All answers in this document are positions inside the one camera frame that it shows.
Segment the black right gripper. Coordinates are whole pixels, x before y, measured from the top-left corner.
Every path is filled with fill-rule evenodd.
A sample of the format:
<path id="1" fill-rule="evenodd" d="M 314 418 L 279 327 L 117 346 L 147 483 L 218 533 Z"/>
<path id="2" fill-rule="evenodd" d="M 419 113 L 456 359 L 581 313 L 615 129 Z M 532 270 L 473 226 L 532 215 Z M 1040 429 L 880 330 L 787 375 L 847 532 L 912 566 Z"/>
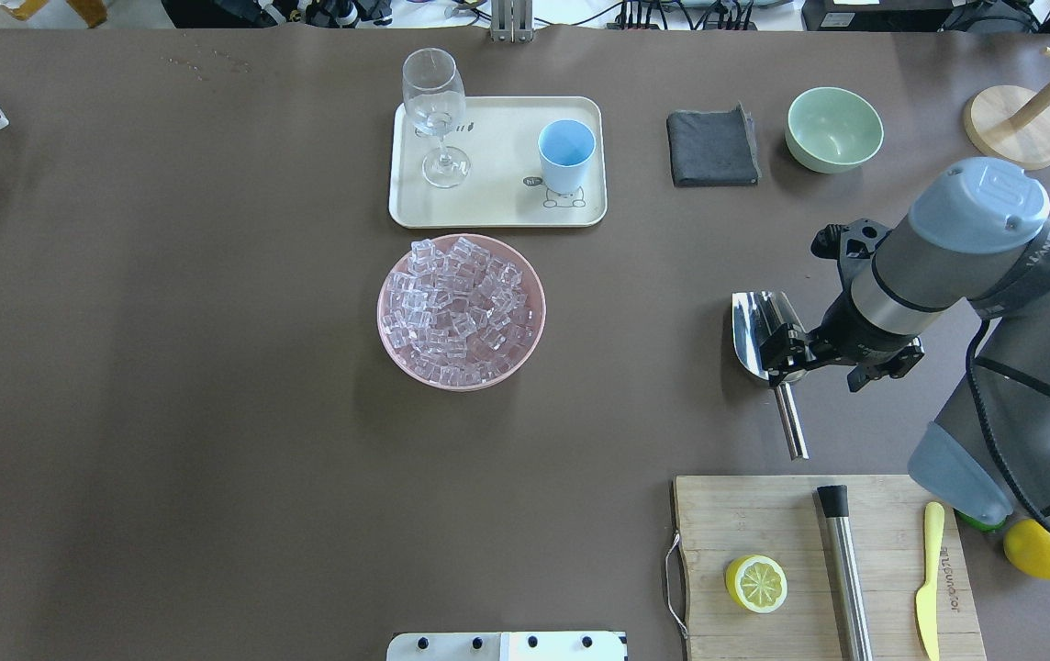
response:
<path id="1" fill-rule="evenodd" d="M 848 388 L 901 379 L 923 359 L 915 322 L 921 317 L 883 285 L 875 255 L 891 229 L 868 218 L 831 223 L 810 244 L 816 258 L 834 260 L 843 292 L 814 330 L 795 323 L 757 328 L 757 357 L 766 379 L 786 379 L 820 365 L 849 365 Z"/>

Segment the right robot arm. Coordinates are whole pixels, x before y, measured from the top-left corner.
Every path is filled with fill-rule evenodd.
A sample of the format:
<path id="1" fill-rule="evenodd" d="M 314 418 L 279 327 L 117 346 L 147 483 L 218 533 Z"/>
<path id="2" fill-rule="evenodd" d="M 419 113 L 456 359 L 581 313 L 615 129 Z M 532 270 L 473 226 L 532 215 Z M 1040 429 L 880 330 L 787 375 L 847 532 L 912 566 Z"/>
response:
<path id="1" fill-rule="evenodd" d="M 927 424 L 910 477 L 994 526 L 1021 513 L 1050 534 L 1050 201 L 1011 162 L 950 164 L 890 229 L 831 225 L 811 251 L 843 289 L 813 330 L 777 313 L 753 342 L 769 385 L 845 365 L 853 392 L 899 379 L 920 336 L 965 301 L 979 318 L 960 385 Z"/>

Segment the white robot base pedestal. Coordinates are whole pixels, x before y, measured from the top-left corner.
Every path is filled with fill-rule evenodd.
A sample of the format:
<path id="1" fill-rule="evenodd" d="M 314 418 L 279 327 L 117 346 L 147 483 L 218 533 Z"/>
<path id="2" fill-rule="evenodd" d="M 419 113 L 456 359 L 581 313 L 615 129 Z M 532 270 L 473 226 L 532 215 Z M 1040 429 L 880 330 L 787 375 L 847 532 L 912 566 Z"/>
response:
<path id="1" fill-rule="evenodd" d="M 612 631 L 404 633 L 386 660 L 627 660 L 626 634 Z"/>

